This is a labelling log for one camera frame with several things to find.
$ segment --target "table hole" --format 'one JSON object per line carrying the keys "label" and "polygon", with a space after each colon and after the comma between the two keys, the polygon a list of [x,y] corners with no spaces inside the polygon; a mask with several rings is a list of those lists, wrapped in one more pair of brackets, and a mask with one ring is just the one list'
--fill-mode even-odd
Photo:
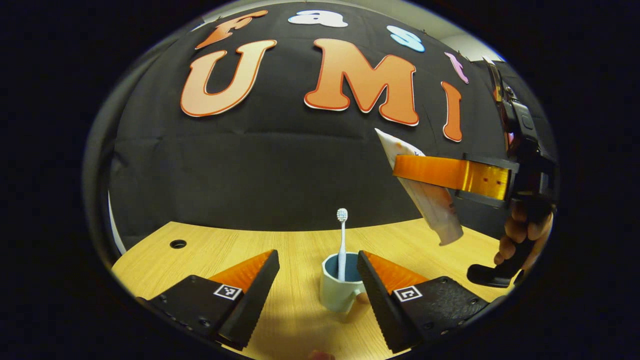
{"label": "table hole", "polygon": [[187,242],[184,240],[173,240],[171,241],[171,243],[169,243],[169,246],[174,249],[182,249],[183,247],[187,246]]}

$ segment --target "toothbrush handle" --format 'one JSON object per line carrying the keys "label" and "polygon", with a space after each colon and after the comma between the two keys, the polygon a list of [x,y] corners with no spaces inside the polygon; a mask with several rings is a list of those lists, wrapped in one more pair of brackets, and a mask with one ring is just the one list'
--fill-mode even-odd
{"label": "toothbrush handle", "polygon": [[342,243],[338,252],[338,280],[344,281],[344,269],[347,265],[347,250],[344,244],[344,222],[342,223]]}

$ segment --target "finger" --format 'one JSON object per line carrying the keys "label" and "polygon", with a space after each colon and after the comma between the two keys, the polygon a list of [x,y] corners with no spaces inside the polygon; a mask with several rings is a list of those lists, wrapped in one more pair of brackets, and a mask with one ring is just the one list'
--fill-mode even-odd
{"label": "finger", "polygon": [[502,257],[501,253],[497,253],[494,257],[493,257],[493,263],[496,265],[500,265],[502,264],[502,262],[504,261],[504,257]]}
{"label": "finger", "polygon": [[509,217],[504,223],[504,231],[513,241],[523,242],[527,237],[527,226],[522,222],[517,222]]}
{"label": "finger", "polygon": [[551,213],[540,223],[529,223],[529,226],[527,227],[527,235],[529,236],[529,239],[538,240],[542,236],[548,235],[551,225],[553,224],[553,218],[554,214]]}
{"label": "finger", "polygon": [[511,210],[511,217],[517,222],[527,221],[527,210],[525,210],[524,204],[522,204],[522,202],[516,202],[513,205],[513,209]]}
{"label": "finger", "polygon": [[529,257],[525,260],[524,264],[522,264],[522,268],[525,271],[528,271],[538,259],[538,256],[542,252],[542,249],[544,249],[545,245],[547,244],[547,240],[549,239],[549,235],[551,234],[552,226],[553,217],[551,218],[551,221],[547,223],[547,227],[540,235],[540,238],[536,240],[536,243],[533,245],[533,249],[531,249]]}
{"label": "finger", "polygon": [[516,245],[513,245],[513,241],[507,236],[503,236],[502,239],[500,239],[499,251],[504,259],[511,259],[513,254],[516,253]]}

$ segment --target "toothbrush bristles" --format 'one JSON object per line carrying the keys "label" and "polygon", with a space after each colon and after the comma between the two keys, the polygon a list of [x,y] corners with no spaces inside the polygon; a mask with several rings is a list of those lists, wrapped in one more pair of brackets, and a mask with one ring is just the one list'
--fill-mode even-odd
{"label": "toothbrush bristles", "polygon": [[340,208],[340,209],[338,209],[337,216],[338,216],[338,221],[339,222],[344,222],[344,221],[347,220],[347,217],[349,216],[349,213],[347,212],[347,209]]}

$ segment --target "wooden table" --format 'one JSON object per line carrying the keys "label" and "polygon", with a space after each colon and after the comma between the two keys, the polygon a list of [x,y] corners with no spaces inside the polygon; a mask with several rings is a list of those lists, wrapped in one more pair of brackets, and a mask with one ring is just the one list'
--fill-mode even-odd
{"label": "wooden table", "polygon": [[[511,287],[489,288],[467,281],[472,263],[493,266],[499,243],[471,229],[464,228],[464,233],[458,241],[441,247],[436,233],[420,218],[347,228],[346,243],[347,251],[368,250],[428,279],[447,275],[487,301],[505,295]],[[171,248],[169,243],[177,239],[186,240],[187,245]],[[242,354],[255,359],[302,360],[318,349],[338,360],[391,357],[372,310],[354,323],[342,323],[343,314],[332,313],[319,303],[321,263],[339,247],[339,228],[240,231],[169,222],[127,251],[112,270],[133,295],[151,299],[187,275],[210,277],[276,249],[280,271]]]}

